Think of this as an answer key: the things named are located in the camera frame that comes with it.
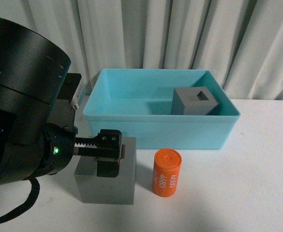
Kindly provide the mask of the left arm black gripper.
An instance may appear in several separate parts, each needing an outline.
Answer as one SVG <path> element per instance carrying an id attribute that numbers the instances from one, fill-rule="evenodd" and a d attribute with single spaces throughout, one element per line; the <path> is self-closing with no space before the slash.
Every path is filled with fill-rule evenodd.
<path id="1" fill-rule="evenodd" d="M 92 138 L 75 138 L 75 109 L 68 100 L 57 100 L 44 127 L 45 153 L 42 174 L 56 174 L 65 168 L 73 154 L 92 157 L 98 177 L 117 177 L 122 160 L 122 133 L 101 129 Z"/>

